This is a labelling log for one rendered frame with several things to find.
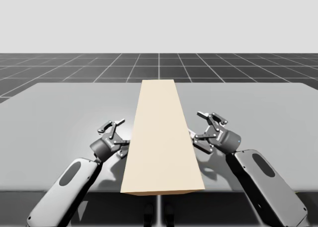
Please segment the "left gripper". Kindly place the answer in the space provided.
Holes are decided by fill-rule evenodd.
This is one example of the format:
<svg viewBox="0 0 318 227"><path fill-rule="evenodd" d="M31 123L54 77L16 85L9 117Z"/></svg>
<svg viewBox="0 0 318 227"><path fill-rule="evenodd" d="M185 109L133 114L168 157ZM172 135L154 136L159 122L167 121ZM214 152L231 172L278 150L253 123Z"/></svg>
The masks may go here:
<svg viewBox="0 0 318 227"><path fill-rule="evenodd" d="M122 140L121 137L115 134L117 126L124 122L124 118L119 121L109 120L97 129L97 133L103 136L94 141L90 148L94 152L95 157L101 162L106 162L115 153L121 159L127 156L130 140ZM109 128L111 128L110 134L105 134Z"/></svg>

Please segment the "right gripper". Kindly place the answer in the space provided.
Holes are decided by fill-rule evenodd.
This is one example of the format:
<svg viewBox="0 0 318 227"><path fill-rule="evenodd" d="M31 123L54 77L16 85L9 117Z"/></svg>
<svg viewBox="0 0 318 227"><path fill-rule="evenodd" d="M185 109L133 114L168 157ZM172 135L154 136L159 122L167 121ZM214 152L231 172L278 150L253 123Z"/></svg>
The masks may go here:
<svg viewBox="0 0 318 227"><path fill-rule="evenodd" d="M210 138L209 143L207 139L199 139L197 137L197 133L188 129L193 146L195 148L206 154L213 153L213 146L224 154L234 153L237 151L241 144L241 136L230 130L221 130L221 127L224 127L228 123L225 118L215 112L203 113L198 111L197 115L205 119L208 123L208 126L213 127L218 134L215 137Z"/></svg>

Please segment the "tall board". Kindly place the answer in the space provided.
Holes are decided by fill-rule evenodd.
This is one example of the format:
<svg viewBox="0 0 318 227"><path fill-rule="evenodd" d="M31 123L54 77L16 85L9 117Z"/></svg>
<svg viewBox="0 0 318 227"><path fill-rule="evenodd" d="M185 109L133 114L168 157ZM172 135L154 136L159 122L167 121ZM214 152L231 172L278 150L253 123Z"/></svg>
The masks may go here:
<svg viewBox="0 0 318 227"><path fill-rule="evenodd" d="M171 195L204 188L174 81L142 81L121 193Z"/></svg>

